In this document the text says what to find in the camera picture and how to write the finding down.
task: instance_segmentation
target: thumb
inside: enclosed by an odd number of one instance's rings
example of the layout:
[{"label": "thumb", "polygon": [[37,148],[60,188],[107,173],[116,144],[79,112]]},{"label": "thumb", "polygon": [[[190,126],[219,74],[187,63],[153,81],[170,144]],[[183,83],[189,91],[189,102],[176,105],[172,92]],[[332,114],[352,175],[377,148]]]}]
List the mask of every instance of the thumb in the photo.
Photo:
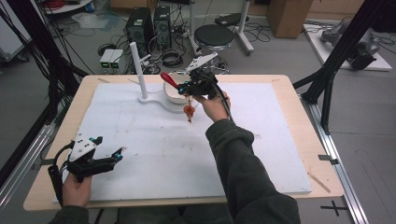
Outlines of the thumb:
[{"label": "thumb", "polygon": [[202,104],[206,100],[204,96],[192,96],[192,98],[194,98],[194,100],[196,100],[200,104]]}]

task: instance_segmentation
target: computer tower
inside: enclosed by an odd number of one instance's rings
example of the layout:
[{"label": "computer tower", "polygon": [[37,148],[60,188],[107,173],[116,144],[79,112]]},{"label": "computer tower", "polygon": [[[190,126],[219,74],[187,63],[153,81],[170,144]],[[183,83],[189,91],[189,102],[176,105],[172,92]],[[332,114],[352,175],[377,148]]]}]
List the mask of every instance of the computer tower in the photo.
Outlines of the computer tower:
[{"label": "computer tower", "polygon": [[157,49],[172,48],[170,7],[155,7],[154,30],[157,35]]},{"label": "computer tower", "polygon": [[148,7],[133,8],[131,16],[125,25],[125,30],[129,42],[136,42],[140,57],[148,55],[153,50],[154,28]]}]

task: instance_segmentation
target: white board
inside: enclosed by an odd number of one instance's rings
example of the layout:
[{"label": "white board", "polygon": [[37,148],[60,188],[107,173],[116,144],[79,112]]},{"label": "white board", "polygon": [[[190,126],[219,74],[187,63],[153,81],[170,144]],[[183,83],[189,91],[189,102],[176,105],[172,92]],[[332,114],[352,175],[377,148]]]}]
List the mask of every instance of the white board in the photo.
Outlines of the white board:
[{"label": "white board", "polygon": [[[160,91],[163,84],[148,84]],[[232,99],[235,123],[255,135],[253,148],[276,188],[310,192],[306,171],[270,84],[221,87]],[[136,84],[100,84],[79,128],[87,137],[103,136],[94,157],[109,157],[120,147],[114,171],[95,175],[92,201],[224,196],[215,159],[205,137],[212,124],[199,105],[192,123],[158,104],[141,104]]]},{"label": "white board", "polygon": [[[312,30],[312,29],[317,30],[320,28],[320,26],[305,24],[304,28],[307,30]],[[307,34],[308,39],[310,40],[312,46],[314,47],[314,50],[317,53],[320,61],[322,62],[322,64],[324,64],[326,62],[326,60],[329,58],[330,53],[332,52],[334,47],[330,43],[323,43],[320,41],[322,31],[319,31],[316,33],[308,32],[306,34]],[[376,58],[376,61],[373,61],[372,63],[370,63],[363,70],[369,70],[369,71],[390,71],[390,70],[392,70],[392,67],[378,53],[375,53],[373,55],[373,57]],[[352,66],[349,64],[349,62],[347,62],[347,61],[345,61],[343,63],[343,65],[341,65],[341,68],[353,69]]]}]

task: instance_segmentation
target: round stool seat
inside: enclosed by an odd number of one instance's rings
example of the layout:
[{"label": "round stool seat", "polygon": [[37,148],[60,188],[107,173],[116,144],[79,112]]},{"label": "round stool seat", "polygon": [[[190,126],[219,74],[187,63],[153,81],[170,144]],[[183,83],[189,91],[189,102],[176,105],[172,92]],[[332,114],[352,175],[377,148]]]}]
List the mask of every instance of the round stool seat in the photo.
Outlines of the round stool seat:
[{"label": "round stool seat", "polygon": [[233,32],[219,25],[203,25],[195,30],[194,40],[203,48],[225,49],[233,43]]}]

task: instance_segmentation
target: person's left hand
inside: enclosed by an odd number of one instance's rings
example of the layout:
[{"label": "person's left hand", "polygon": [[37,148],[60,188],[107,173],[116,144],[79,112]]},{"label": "person's left hand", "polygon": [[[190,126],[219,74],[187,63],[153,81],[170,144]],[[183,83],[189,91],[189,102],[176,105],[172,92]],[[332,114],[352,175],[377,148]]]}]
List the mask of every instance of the person's left hand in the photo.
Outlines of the person's left hand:
[{"label": "person's left hand", "polygon": [[78,183],[76,176],[69,173],[62,187],[64,206],[74,205],[85,208],[91,198],[91,183],[92,176],[85,177],[82,183]]}]

